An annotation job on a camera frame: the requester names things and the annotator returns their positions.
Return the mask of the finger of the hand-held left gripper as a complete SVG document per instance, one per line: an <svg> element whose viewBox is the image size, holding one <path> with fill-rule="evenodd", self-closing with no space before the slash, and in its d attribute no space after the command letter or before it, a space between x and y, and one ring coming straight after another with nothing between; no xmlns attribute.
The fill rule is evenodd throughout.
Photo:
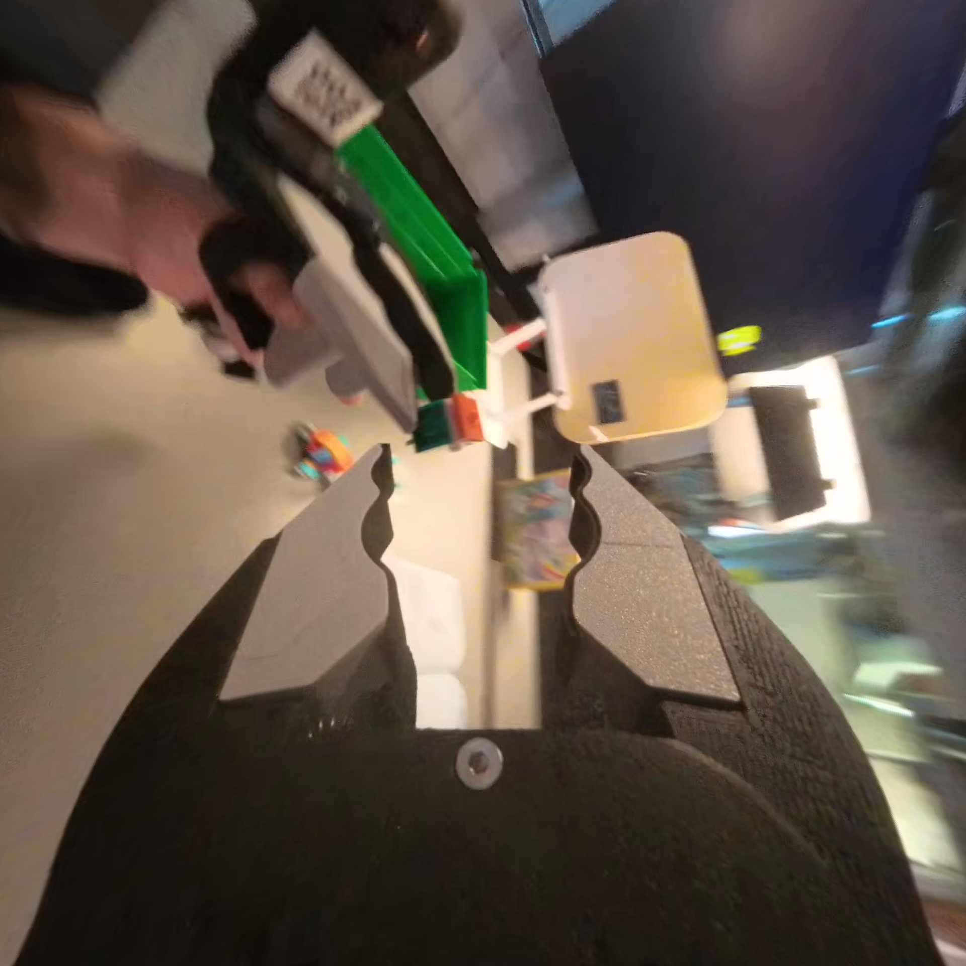
<svg viewBox="0 0 966 966"><path fill-rule="evenodd" d="M356 364L335 361L325 368L324 378L329 392L345 406L358 407L365 402L368 386Z"/></svg>
<svg viewBox="0 0 966 966"><path fill-rule="evenodd" d="M428 298L387 243L351 248L335 264L312 258L294 296L306 318L278 329L264 351L269 384L298 384L338 360L356 364L368 393L405 432L417 426L418 398L446 400L458 389L455 364Z"/></svg>

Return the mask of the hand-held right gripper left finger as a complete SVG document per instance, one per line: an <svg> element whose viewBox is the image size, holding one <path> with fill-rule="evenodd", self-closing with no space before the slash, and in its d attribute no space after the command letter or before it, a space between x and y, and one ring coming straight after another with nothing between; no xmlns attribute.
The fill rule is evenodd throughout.
<svg viewBox="0 0 966 966"><path fill-rule="evenodd" d="M279 533L219 699L306 700L324 728L413 729L417 672L398 587L391 450L378 444Z"/></svg>

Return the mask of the colourful lego fish model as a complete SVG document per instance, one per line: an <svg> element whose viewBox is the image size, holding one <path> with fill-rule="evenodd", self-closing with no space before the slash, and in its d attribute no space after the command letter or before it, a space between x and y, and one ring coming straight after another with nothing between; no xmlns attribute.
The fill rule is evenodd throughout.
<svg viewBox="0 0 966 966"><path fill-rule="evenodd" d="M296 456L291 472L300 479L327 487L356 465L356 458L344 439L329 430L297 424L293 441Z"/></svg>

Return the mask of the white frame with black panel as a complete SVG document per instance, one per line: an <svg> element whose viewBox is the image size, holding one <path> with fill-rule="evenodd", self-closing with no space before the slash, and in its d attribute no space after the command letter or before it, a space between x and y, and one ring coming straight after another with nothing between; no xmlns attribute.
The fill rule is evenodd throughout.
<svg viewBox="0 0 966 966"><path fill-rule="evenodd" d="M839 363L729 380L728 404L709 431L718 490L773 534L859 526L872 513Z"/></svg>

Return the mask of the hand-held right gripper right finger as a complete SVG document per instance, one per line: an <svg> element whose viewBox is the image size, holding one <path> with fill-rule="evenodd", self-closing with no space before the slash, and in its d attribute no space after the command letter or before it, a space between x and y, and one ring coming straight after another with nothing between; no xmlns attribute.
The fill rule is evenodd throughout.
<svg viewBox="0 0 966 966"><path fill-rule="evenodd" d="M570 482L577 629L659 696L739 706L681 530L590 446L575 453Z"/></svg>

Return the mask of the teal lego brick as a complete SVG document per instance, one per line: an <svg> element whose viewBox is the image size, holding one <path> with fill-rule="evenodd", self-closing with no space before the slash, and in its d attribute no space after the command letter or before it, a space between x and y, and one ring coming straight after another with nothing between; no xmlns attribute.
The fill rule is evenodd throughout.
<svg viewBox="0 0 966 966"><path fill-rule="evenodd" d="M450 448L455 442L448 399L427 402L417 409L417 426L412 436L412 446L417 454Z"/></svg>

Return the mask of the lego set box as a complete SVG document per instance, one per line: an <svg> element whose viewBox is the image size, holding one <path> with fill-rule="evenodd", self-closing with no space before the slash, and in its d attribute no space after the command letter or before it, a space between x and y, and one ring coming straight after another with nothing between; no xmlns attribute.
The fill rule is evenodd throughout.
<svg viewBox="0 0 966 966"><path fill-rule="evenodd" d="M497 485L497 560L509 589L564 588L580 556L570 541L571 471L558 469Z"/></svg>

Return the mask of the green plastic bin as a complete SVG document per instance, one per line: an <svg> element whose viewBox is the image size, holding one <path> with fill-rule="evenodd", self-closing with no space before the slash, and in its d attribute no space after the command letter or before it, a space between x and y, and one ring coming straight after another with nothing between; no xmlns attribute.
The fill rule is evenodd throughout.
<svg viewBox="0 0 966 966"><path fill-rule="evenodd" d="M455 364L460 392L488 386L489 292L469 250L374 124L336 155L368 193L427 294Z"/></svg>

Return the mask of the lego instruction booklet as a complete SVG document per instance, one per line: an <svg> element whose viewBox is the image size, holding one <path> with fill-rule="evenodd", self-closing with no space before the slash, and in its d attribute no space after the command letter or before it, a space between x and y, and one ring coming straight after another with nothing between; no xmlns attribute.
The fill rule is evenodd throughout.
<svg viewBox="0 0 966 966"><path fill-rule="evenodd" d="M459 581L446 573L392 556L407 644L417 673L419 730L462 731L467 697L460 681L465 661L465 616Z"/></svg>

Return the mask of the person's left hand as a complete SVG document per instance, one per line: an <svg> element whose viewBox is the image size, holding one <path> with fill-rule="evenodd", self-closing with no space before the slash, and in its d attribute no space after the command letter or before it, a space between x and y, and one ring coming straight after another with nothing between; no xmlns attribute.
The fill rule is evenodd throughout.
<svg viewBox="0 0 966 966"><path fill-rule="evenodd" d="M204 306L256 369L200 260L235 211L205 179L163 163L89 103L31 84L2 85L2 234L48 254L125 273L178 308Z"/></svg>

